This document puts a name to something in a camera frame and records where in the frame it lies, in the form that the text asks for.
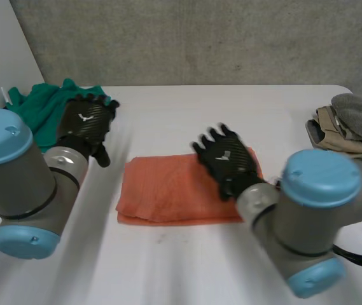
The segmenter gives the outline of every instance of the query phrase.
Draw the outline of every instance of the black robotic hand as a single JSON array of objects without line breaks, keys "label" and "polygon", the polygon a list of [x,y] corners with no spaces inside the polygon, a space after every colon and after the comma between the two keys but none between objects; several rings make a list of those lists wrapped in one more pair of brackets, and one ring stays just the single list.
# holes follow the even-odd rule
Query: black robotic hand
[{"label": "black robotic hand", "polygon": [[101,167],[109,166],[110,159],[102,143],[120,104],[116,100],[107,101],[107,96],[93,94],[69,100],[59,123],[57,145],[72,147],[86,158],[93,156]]},{"label": "black robotic hand", "polygon": [[208,140],[205,135],[200,136],[204,148],[196,142],[192,143],[192,147],[198,161],[219,184],[220,198],[228,200],[239,197],[246,188],[263,180],[258,176],[256,161],[239,136],[224,124],[220,124],[220,129],[223,134],[209,129],[214,141]]}]

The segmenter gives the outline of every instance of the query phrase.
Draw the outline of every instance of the orange towel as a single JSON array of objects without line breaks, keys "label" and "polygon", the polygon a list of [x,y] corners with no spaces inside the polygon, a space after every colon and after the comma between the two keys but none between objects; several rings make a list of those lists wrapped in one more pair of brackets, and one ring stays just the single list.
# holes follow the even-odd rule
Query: orange towel
[{"label": "orange towel", "polygon": [[242,221],[234,200],[219,199],[217,183],[195,154],[140,157],[126,163],[116,210],[119,223],[144,226]]}]

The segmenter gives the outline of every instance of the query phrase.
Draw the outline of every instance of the white logo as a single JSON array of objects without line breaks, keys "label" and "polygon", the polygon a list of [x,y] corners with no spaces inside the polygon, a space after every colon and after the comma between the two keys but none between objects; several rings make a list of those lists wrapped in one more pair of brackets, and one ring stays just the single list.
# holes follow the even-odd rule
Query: white logo
[{"label": "white logo", "polygon": [[87,121],[88,119],[92,119],[94,118],[93,116],[89,116],[88,118],[86,118],[85,116],[82,116],[81,113],[79,113],[79,118],[82,119],[83,122]]},{"label": "white logo", "polygon": [[215,158],[216,160],[225,160],[225,161],[229,161],[229,157],[230,157],[230,151],[225,151],[225,154],[220,157],[220,158]]}]

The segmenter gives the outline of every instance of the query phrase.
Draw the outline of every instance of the green cloth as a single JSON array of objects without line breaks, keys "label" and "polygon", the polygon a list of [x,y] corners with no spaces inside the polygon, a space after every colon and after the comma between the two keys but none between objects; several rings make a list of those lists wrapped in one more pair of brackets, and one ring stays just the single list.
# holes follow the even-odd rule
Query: green cloth
[{"label": "green cloth", "polygon": [[72,79],[66,78],[62,87],[47,83],[34,85],[28,96],[15,87],[8,91],[11,104],[7,109],[17,113],[32,130],[35,143],[44,153],[57,141],[57,127],[62,118],[66,102],[78,94],[106,95],[100,86],[83,89]]}]

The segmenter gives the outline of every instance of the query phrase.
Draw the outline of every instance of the tan cloth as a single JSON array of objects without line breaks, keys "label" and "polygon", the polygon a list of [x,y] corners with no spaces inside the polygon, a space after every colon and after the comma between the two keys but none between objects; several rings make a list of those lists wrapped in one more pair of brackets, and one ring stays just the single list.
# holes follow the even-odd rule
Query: tan cloth
[{"label": "tan cloth", "polygon": [[362,142],[345,140],[332,123],[326,107],[317,109],[318,117],[306,124],[314,147],[343,153],[362,154]]}]

